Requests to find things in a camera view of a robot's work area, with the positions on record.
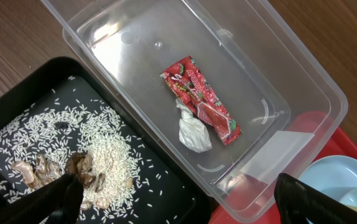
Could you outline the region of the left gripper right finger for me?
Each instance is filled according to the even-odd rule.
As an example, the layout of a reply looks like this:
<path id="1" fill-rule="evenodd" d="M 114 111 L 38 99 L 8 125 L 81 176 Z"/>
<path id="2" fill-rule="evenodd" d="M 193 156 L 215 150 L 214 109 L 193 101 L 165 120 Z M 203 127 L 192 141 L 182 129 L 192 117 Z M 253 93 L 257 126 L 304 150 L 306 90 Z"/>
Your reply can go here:
<path id="1" fill-rule="evenodd" d="M 357 223 L 357 211 L 285 173 L 278 175 L 274 199 L 282 224 Z"/>

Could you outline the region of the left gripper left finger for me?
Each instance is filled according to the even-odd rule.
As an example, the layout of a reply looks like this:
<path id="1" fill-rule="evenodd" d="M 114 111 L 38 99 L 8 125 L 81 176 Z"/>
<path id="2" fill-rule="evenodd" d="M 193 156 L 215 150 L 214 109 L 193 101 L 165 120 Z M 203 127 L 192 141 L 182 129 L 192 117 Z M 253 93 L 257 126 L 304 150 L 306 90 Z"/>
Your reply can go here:
<path id="1" fill-rule="evenodd" d="M 74 174 L 57 180 L 0 208 L 0 224 L 76 223 L 83 201 L 83 184 Z"/>

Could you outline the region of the light blue plate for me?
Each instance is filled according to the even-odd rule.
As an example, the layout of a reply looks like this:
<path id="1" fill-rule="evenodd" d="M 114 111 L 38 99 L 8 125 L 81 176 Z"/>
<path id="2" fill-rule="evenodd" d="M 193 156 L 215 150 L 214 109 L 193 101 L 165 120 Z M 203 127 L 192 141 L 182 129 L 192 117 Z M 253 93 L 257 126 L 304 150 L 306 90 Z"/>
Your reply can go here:
<path id="1" fill-rule="evenodd" d="M 328 156 L 311 164 L 299 180 L 336 201 L 357 189 L 357 160 L 348 156 Z"/>

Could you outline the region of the white tissue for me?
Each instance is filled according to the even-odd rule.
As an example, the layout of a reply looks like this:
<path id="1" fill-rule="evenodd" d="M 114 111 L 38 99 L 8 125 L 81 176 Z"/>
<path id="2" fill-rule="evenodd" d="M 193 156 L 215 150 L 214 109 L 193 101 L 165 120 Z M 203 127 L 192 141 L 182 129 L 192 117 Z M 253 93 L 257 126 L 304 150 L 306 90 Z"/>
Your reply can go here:
<path id="1" fill-rule="evenodd" d="M 191 151 L 196 153 L 212 149 L 210 136 L 206 126 L 188 109 L 178 98 L 175 99 L 176 107 L 181 110 L 179 119 L 179 141 Z"/>

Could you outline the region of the red candy wrapper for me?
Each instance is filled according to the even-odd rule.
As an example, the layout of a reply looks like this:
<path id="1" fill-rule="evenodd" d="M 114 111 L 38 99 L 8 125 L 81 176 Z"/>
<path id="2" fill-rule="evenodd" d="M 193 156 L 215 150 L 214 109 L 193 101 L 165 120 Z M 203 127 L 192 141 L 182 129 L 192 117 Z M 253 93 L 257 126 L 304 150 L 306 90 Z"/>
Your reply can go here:
<path id="1" fill-rule="evenodd" d="M 228 113 L 191 56 L 175 62 L 160 76 L 198 119 L 213 127 L 223 144 L 230 144 L 242 135 L 242 129 Z"/>

